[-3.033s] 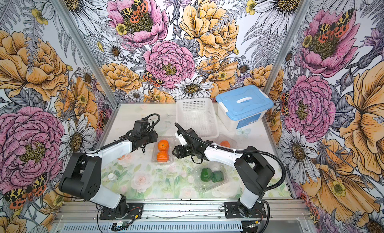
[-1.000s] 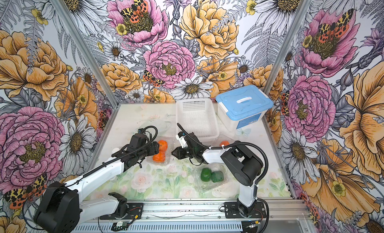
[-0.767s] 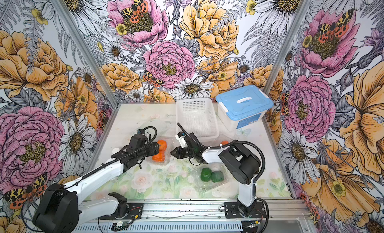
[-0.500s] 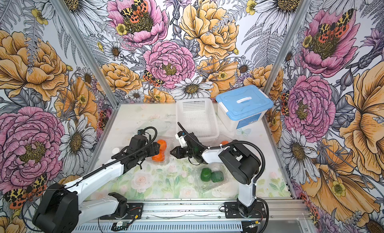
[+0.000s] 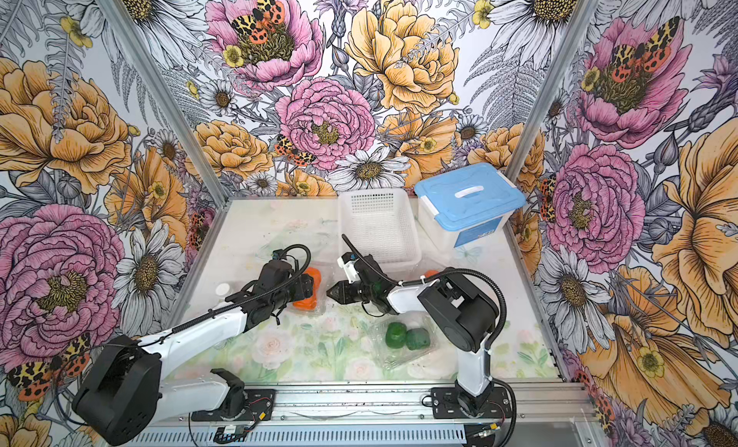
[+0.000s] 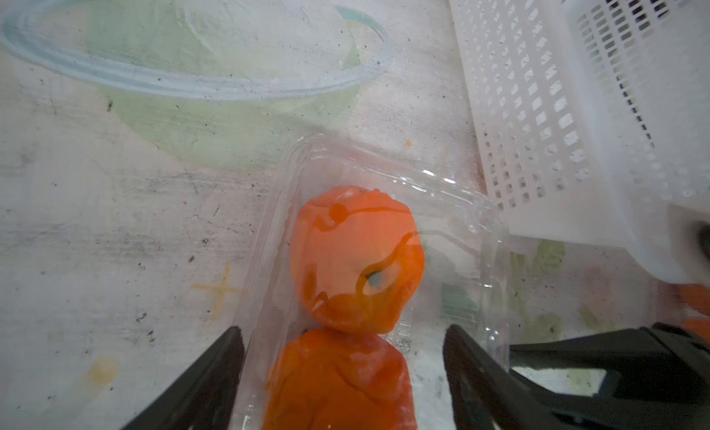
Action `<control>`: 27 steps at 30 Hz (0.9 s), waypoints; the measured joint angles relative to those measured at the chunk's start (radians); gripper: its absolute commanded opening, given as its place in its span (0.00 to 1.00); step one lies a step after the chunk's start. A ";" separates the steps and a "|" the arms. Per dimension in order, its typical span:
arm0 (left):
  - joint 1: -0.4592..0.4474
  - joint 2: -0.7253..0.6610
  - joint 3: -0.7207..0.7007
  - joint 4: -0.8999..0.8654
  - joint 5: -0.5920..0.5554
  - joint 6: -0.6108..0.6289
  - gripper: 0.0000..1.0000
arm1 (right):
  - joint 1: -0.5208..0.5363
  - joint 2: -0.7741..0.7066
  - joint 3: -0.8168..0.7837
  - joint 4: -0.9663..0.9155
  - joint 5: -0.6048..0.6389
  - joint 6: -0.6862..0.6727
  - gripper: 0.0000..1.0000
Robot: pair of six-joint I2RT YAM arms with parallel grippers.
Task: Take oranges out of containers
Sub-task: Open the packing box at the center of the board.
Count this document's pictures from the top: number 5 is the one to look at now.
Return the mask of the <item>white perforated plastic basket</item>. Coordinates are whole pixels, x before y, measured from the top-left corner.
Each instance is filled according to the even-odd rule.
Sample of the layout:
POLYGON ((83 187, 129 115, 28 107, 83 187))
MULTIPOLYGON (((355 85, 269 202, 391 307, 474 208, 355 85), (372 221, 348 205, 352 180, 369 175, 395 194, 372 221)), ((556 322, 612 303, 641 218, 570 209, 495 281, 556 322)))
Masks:
POLYGON ((422 251, 411 201, 402 189, 349 191, 338 197, 338 233, 386 273, 414 268, 422 251))

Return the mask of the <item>clear clamshell container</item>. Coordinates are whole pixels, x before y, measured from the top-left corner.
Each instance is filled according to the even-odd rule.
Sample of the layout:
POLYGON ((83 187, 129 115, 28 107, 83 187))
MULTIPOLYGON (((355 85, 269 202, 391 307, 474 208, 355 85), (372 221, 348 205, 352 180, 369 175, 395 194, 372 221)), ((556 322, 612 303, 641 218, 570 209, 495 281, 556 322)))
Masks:
POLYGON ((420 279, 428 279, 440 274, 440 272, 444 270, 445 268, 443 266, 421 266, 417 269, 417 277, 420 279))
POLYGON ((288 310, 290 312, 297 312, 297 314, 320 316, 326 310, 326 289, 328 281, 330 281, 331 278, 328 274, 327 268, 321 268, 321 266, 318 268, 315 266, 307 268, 306 274, 311 276, 313 279, 311 296, 306 299, 290 303, 288 305, 288 310))

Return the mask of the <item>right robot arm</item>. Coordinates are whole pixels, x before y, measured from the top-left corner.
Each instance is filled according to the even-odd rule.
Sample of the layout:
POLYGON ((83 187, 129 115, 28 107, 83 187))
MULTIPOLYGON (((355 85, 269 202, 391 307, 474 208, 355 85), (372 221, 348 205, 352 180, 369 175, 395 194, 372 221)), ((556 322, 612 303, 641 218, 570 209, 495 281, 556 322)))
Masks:
POLYGON ((462 414, 482 415, 495 387, 491 345, 507 320, 507 303, 497 284, 469 268, 445 268, 414 281, 389 278, 371 256, 346 253, 337 260, 346 279, 328 289, 340 305, 371 304, 381 314, 427 314, 457 349, 455 395, 462 414))

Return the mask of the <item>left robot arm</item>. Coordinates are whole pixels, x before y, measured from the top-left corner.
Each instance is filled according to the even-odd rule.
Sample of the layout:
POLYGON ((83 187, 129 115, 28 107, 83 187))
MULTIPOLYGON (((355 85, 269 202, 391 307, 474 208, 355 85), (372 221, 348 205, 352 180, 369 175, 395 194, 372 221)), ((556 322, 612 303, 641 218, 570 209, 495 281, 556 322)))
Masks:
POLYGON ((73 414, 113 446, 177 415, 201 412, 236 419, 247 414, 245 385, 229 370, 213 368, 174 385, 165 379, 193 357, 278 317, 289 304, 309 299, 315 291, 307 268, 271 260, 257 280, 226 292, 201 316, 140 339, 113 339, 84 377, 72 402, 73 414))

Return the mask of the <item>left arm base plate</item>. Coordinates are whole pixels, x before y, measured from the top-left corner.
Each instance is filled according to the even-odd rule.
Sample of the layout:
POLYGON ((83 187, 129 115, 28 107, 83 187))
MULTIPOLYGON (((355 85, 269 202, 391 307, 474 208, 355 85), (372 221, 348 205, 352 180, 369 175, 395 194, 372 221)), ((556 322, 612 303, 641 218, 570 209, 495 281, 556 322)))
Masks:
POLYGON ((195 422, 262 422, 269 421, 275 408, 274 389, 244 389, 230 394, 214 410, 198 410, 190 415, 195 422))

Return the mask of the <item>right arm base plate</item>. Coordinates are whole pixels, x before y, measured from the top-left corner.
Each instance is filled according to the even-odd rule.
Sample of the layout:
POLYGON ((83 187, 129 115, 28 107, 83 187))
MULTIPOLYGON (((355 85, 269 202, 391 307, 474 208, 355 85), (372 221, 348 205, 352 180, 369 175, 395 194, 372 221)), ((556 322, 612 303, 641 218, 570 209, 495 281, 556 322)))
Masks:
POLYGON ((491 385, 479 396, 460 387, 433 387, 430 392, 434 419, 512 418, 511 396, 501 386, 491 385))

